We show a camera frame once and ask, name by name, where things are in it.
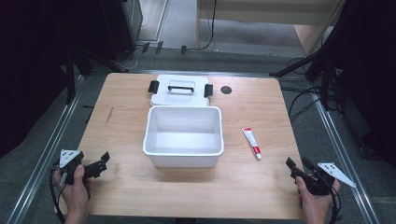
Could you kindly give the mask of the black metal stand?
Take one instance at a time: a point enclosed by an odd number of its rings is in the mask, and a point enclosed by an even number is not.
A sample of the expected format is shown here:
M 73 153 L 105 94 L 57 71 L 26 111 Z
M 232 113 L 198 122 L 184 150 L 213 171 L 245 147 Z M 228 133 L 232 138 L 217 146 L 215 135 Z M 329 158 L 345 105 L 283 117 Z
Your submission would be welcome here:
M 324 44 L 317 51 L 278 72 L 270 73 L 269 76 L 283 77 L 297 68 L 310 63 L 310 66 L 305 73 L 305 78 L 307 81 L 314 81 L 319 77 L 319 75 L 322 75 L 319 100 L 322 106 L 326 110 L 329 110 L 328 91 L 331 74 L 335 72 L 336 52 L 343 42 L 343 35 L 347 33 L 347 30 L 350 27 L 350 20 L 356 12 L 359 1 L 360 0 L 346 0 L 342 7 L 338 22 L 335 24 Z

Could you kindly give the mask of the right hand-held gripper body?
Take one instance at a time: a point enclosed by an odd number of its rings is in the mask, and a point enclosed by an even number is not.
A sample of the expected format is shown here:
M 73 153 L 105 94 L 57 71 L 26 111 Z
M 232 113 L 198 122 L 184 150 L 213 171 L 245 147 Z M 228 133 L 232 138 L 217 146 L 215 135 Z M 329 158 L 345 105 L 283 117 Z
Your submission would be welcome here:
M 319 162 L 316 164 L 318 172 L 307 175 L 304 173 L 304 180 L 307 189 L 313 195 L 328 195 L 332 190 L 331 187 L 335 179 L 356 188 L 357 185 L 348 176 L 346 176 L 333 162 Z

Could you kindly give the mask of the person's left hand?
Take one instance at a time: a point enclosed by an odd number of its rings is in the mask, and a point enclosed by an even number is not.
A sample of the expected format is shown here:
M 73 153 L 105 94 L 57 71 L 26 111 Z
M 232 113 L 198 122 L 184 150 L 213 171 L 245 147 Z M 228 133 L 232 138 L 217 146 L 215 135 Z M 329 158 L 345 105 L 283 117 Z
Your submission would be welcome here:
M 66 185 L 62 193 L 69 214 L 88 216 L 91 210 L 89 191 L 92 188 L 90 180 L 83 180 L 85 168 L 80 164 L 74 173 L 74 184 Z

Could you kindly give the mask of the white and red tube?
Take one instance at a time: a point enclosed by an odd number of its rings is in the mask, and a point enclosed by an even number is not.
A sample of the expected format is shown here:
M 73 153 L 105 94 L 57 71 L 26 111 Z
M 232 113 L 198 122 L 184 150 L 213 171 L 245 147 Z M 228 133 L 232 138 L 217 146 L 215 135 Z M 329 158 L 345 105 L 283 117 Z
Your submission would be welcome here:
M 254 155 L 260 161 L 262 159 L 262 153 L 261 153 L 260 147 L 255 139 L 253 131 L 251 130 L 250 127 L 246 127 L 246 128 L 242 129 L 242 132 L 243 132 L 244 136 L 246 137 L 246 139 L 248 140 Z

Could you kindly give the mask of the white plastic storage box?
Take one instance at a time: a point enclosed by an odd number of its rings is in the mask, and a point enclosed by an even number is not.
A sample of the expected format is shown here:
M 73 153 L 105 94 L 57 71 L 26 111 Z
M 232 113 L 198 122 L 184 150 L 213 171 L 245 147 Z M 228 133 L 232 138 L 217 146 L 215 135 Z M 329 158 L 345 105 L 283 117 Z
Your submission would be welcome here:
M 224 152 L 216 106 L 153 106 L 143 152 L 157 167 L 214 167 Z

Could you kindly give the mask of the black cabinet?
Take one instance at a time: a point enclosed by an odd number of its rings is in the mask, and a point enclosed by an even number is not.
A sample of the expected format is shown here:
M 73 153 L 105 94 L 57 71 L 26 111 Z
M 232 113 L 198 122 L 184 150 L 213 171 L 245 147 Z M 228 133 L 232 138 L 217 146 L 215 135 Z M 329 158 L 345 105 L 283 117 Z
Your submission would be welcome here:
M 119 62 L 136 49 L 143 14 L 139 0 L 100 0 L 112 59 Z

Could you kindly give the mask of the aluminium floor rail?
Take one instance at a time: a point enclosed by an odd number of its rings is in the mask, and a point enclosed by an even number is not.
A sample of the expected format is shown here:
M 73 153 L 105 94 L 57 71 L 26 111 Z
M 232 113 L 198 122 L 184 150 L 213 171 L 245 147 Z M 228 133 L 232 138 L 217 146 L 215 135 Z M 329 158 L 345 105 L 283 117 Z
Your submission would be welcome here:
M 361 215 L 365 224 L 380 224 L 380 220 L 374 210 L 372 202 L 365 190 L 365 187 L 361 183 L 361 179 L 351 159 L 349 158 L 349 155 L 347 154 L 347 149 L 342 141 L 342 138 L 332 121 L 331 114 L 327 112 L 323 105 L 318 101 L 319 97 L 317 95 L 312 94 L 312 98 L 317 100 L 316 108 L 330 137 L 335 154 L 339 160 L 339 164 L 342 166 L 343 171 L 347 174 L 347 176 L 350 177 L 351 180 L 356 184 L 356 187 L 352 188 L 351 192 L 354 196 L 357 206 L 361 211 Z
M 59 145 L 59 142 L 64 134 L 64 130 L 75 111 L 84 84 L 85 77 L 83 75 L 79 75 L 76 83 L 76 95 L 67 105 L 64 106 L 62 114 L 53 128 L 48 142 L 43 147 L 43 150 L 40 154 L 40 157 L 37 159 L 35 166 L 31 169 L 29 178 L 27 179 L 26 184 L 23 186 L 21 194 L 18 197 L 12 212 L 7 218 L 7 224 L 22 223 L 42 180 L 46 176 L 51 159 L 55 154 L 55 149 Z

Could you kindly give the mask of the light wooden furniture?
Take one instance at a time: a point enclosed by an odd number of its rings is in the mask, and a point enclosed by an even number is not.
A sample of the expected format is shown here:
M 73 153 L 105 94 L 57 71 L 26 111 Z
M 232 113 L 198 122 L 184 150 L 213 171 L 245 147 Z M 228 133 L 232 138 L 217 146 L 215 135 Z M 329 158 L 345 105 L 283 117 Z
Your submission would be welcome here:
M 196 0 L 196 41 L 200 19 L 292 24 L 306 56 L 335 25 L 347 0 Z

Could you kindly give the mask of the person's right hand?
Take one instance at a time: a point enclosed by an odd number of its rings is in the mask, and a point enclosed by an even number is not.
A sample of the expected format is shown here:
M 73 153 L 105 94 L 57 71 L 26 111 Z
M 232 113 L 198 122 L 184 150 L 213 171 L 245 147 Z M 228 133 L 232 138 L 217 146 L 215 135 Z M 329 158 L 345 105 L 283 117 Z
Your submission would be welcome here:
M 299 176 L 295 178 L 295 181 L 300 191 L 299 201 L 302 207 L 302 219 L 304 217 L 321 217 L 326 219 L 333 205 L 332 197 L 330 195 L 316 196 L 311 194 L 304 180 Z

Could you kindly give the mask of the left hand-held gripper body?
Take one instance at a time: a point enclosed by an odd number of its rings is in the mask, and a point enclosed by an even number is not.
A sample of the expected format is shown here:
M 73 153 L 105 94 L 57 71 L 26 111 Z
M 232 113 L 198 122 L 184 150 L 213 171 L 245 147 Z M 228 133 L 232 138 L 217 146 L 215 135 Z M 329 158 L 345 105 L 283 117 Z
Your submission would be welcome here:
M 61 186 L 74 184 L 74 173 L 76 168 L 81 164 L 83 157 L 83 152 L 77 149 L 61 150 L 59 159 L 59 168 L 61 171 Z

